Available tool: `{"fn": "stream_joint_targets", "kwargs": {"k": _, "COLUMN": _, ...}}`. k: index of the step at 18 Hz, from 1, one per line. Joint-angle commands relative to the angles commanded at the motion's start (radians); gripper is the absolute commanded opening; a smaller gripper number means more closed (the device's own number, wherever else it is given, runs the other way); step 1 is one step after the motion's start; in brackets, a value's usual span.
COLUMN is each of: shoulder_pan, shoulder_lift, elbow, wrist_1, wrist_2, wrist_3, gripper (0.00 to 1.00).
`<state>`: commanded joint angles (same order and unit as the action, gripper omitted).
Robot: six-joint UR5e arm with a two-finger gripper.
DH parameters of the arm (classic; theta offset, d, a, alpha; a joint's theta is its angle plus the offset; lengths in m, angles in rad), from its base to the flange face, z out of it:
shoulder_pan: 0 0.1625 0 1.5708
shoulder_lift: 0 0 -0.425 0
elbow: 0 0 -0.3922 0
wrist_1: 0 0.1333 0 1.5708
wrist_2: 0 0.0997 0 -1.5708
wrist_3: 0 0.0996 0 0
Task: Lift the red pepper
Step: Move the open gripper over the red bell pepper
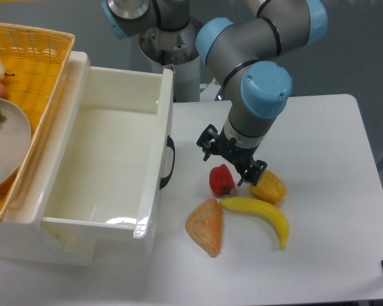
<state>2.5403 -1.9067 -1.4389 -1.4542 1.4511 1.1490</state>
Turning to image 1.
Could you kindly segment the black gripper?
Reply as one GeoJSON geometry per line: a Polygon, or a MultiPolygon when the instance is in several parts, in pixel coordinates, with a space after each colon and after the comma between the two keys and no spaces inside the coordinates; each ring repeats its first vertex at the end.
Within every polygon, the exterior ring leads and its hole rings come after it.
{"type": "Polygon", "coordinates": [[[241,176],[237,183],[238,186],[244,182],[256,186],[267,168],[265,161],[253,159],[252,148],[238,147],[234,137],[227,138],[225,128],[221,130],[219,135],[218,130],[209,124],[199,136],[196,144],[204,153],[204,161],[207,161],[212,155],[221,155],[234,165],[241,176]]]}

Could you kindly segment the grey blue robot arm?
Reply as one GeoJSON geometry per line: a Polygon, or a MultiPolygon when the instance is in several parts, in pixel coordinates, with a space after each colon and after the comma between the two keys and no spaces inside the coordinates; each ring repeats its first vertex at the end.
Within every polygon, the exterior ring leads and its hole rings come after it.
{"type": "Polygon", "coordinates": [[[230,162],[241,182],[256,185],[267,164],[254,159],[275,118],[292,93],[292,79],[275,59],[308,46],[327,31],[321,1],[249,1],[255,18],[235,25],[225,17],[202,24],[189,1],[102,1],[119,38],[139,37],[153,67],[191,75],[201,60],[211,70],[232,106],[221,131],[208,126],[197,140],[206,157],[230,162]]]}

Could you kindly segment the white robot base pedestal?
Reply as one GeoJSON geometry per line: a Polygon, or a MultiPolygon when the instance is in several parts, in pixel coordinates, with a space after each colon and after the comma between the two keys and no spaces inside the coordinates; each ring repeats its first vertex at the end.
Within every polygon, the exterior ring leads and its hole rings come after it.
{"type": "Polygon", "coordinates": [[[139,37],[140,49],[151,63],[152,72],[172,70],[174,97],[178,102],[200,100],[200,56],[195,42],[201,27],[202,23],[192,17],[180,31],[154,27],[139,37]]]}

